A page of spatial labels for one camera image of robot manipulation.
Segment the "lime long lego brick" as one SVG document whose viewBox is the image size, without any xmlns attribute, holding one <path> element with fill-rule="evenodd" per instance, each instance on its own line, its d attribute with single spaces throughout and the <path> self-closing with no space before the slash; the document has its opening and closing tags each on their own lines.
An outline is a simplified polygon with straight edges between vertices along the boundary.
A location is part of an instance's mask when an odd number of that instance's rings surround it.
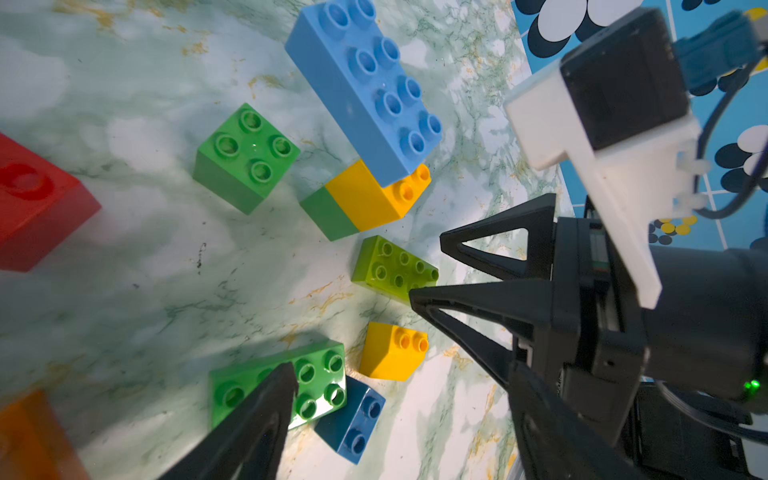
<svg viewBox="0 0 768 480">
<path fill-rule="evenodd" d="M 362 242 L 351 277 L 353 283 L 406 305 L 411 290 L 433 287 L 438 279 L 437 267 L 380 235 Z"/>
</svg>

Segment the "yellow square lego brick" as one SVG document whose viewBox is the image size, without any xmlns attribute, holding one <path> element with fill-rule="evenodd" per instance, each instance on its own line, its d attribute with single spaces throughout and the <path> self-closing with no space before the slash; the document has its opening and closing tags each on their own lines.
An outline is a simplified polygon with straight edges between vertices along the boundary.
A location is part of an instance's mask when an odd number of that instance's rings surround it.
<svg viewBox="0 0 768 480">
<path fill-rule="evenodd" d="M 362 159 L 326 184 L 326 189 L 358 231 L 398 221 L 414 206 L 431 183 L 422 164 L 409 176 L 381 187 Z"/>
</svg>

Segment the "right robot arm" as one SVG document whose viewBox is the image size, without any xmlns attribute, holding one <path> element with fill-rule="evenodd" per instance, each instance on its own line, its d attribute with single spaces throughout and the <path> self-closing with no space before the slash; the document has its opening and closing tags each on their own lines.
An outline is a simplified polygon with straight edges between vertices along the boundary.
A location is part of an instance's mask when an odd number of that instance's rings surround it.
<svg viewBox="0 0 768 480">
<path fill-rule="evenodd" d="M 767 410 L 767 254 L 653 247 L 642 307 L 598 218 L 546 194 L 447 232 L 488 283 L 424 287 L 412 309 L 507 393 L 529 479 L 747 479 Z"/>
</svg>

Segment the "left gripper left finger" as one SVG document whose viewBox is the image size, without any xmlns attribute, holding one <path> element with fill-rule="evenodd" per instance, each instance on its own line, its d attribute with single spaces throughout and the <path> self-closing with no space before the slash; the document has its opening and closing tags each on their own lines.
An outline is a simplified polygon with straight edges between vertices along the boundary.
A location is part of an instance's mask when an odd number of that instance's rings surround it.
<svg viewBox="0 0 768 480">
<path fill-rule="evenodd" d="M 283 363 L 277 366 L 230 415 L 162 477 L 274 479 L 297 392 L 293 365 Z"/>
</svg>

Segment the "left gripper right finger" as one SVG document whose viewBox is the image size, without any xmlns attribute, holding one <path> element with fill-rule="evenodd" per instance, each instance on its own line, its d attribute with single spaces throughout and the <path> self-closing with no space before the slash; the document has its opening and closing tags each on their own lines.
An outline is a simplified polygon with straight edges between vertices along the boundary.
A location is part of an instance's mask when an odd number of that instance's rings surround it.
<svg viewBox="0 0 768 480">
<path fill-rule="evenodd" d="M 528 479 L 636 477 L 632 466 L 519 361 L 509 366 L 507 393 Z"/>
</svg>

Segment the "light blue long lego brick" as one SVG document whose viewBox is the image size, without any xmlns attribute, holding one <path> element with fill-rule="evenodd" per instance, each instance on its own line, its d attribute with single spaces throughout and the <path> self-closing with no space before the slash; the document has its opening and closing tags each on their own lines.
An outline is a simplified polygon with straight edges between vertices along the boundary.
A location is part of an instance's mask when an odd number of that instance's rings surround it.
<svg viewBox="0 0 768 480">
<path fill-rule="evenodd" d="M 443 125 L 376 16 L 371 1 L 304 7 L 285 49 L 374 179 L 388 187 L 425 161 Z"/>
</svg>

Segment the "red square lego brick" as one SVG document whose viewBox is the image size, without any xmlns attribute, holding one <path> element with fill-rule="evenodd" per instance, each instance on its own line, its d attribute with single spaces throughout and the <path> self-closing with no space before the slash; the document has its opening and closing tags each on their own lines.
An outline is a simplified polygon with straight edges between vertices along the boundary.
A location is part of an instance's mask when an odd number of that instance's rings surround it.
<svg viewBox="0 0 768 480">
<path fill-rule="evenodd" d="M 30 271 L 100 209 L 80 180 L 1 137 L 3 271 Z"/>
</svg>

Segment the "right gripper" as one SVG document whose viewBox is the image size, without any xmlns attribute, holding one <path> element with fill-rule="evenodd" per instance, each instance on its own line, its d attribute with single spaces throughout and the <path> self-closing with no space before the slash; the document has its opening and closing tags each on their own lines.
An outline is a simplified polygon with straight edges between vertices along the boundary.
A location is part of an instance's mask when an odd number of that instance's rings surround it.
<svg viewBox="0 0 768 480">
<path fill-rule="evenodd" d="M 642 310 L 602 223 L 562 218 L 556 226 L 556 206 L 557 195 L 547 193 L 441 233 L 444 254 L 507 281 L 413 289 L 410 304 L 500 385 L 515 361 L 527 364 L 614 444 L 649 357 Z M 513 345 L 455 312 L 505 328 Z"/>
</svg>

